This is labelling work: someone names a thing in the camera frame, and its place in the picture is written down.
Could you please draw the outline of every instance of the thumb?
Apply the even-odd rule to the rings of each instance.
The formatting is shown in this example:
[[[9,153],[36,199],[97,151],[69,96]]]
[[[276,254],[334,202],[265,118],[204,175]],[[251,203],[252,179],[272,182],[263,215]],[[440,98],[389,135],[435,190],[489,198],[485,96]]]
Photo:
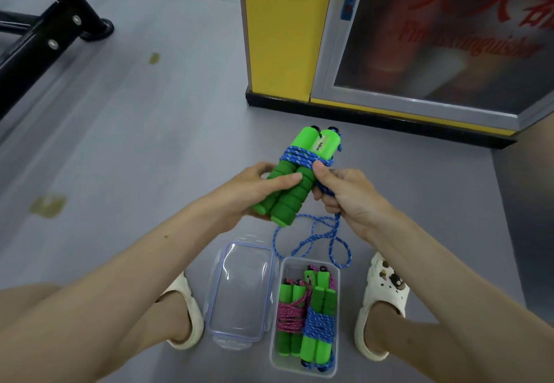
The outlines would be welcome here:
[[[261,180],[260,187],[262,192],[268,196],[277,190],[290,189],[300,183],[302,173],[293,173],[291,175],[278,176],[269,180]]]
[[[337,193],[341,186],[341,180],[331,173],[331,171],[319,160],[314,162],[312,168],[314,169],[314,174],[317,180],[319,180],[324,186],[327,186],[334,193]]]

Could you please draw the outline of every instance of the person's right arm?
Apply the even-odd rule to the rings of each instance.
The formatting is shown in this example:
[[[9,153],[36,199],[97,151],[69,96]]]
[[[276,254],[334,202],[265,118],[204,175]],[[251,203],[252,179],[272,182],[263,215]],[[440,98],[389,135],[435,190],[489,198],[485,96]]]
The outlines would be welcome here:
[[[393,208],[362,172],[330,171],[319,162],[314,172],[335,193],[330,197],[315,189],[315,198],[328,212],[341,212],[383,255],[490,381],[554,381],[554,329]]]

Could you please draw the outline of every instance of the container lid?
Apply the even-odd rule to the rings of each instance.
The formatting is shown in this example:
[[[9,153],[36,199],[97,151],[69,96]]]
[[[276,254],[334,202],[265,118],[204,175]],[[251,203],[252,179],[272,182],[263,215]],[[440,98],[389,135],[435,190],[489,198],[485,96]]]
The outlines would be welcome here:
[[[227,349],[245,349],[269,330],[273,311],[273,251],[230,242],[216,257],[204,305],[206,330]]]

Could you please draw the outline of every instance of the loose blue rope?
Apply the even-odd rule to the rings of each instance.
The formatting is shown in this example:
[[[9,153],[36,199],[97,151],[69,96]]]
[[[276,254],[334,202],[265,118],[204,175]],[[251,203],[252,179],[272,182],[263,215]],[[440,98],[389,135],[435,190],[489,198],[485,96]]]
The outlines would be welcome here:
[[[340,145],[338,146],[338,150],[342,151],[342,147]],[[314,152],[311,152],[311,151],[305,150],[304,148],[300,148],[296,146],[288,147],[285,150],[285,153],[280,158],[280,160],[289,161],[291,163],[295,163],[300,166],[306,167],[307,169],[312,169],[314,162],[317,160],[321,161],[327,167],[331,167],[335,161],[333,157],[331,157],[330,160],[324,160]],[[321,189],[323,193],[326,193],[327,195],[335,196],[335,194],[328,187],[324,186],[318,181],[316,181],[316,185],[319,187],[319,189]],[[337,231],[338,231],[338,226],[340,225],[341,214],[335,214],[335,217],[316,217],[309,214],[296,214],[296,217],[311,218],[314,220],[314,223],[312,224],[310,236],[306,240],[303,240],[300,242],[298,247],[291,252],[290,254],[291,256],[295,256],[301,250],[302,247],[304,247],[306,244],[309,243],[310,246],[308,247],[308,250],[306,251],[306,253],[300,256],[301,258],[305,258],[306,256],[308,256],[308,254],[311,252],[312,248],[314,247],[315,240],[319,240],[321,238],[328,238],[329,239],[329,259],[331,260],[333,265],[335,265],[337,268],[346,268],[350,266],[350,264],[352,263],[352,253],[350,252],[350,248],[348,247],[348,244],[346,244],[344,240],[337,237]],[[326,222],[326,220],[334,220],[334,223],[330,224]],[[331,230],[324,234],[314,234],[315,225],[318,222],[324,225],[327,225],[328,227],[331,228]],[[281,227],[277,227],[275,229],[275,233],[273,233],[273,251],[275,252],[275,255],[282,260],[284,259],[284,257],[277,251],[277,246],[275,245],[275,241],[277,239],[277,233],[279,232],[280,229]],[[335,257],[333,256],[333,246],[335,241],[341,243],[346,249],[346,253],[348,254],[348,261],[345,264],[337,263],[335,260]]]
[[[335,317],[316,313],[311,307],[308,307],[308,315],[306,316],[302,333],[309,338],[319,339],[332,344],[335,338]],[[331,351],[331,358],[325,364],[303,362],[302,365],[308,369],[316,367],[321,372],[327,371],[327,369],[335,365],[335,354]]]

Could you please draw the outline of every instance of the person's left hand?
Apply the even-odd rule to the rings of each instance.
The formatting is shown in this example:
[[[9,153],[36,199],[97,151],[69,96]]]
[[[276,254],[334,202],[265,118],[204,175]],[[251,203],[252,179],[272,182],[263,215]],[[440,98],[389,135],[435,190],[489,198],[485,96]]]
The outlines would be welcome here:
[[[220,215],[221,230],[219,232],[223,233],[233,229],[245,215],[269,221],[269,216],[261,216],[250,207],[263,201],[271,193],[289,189],[302,180],[302,173],[279,176],[270,180],[260,177],[264,173],[272,171],[274,167],[274,164],[267,162],[255,164],[242,170],[227,183],[199,199],[198,202],[208,204]]]

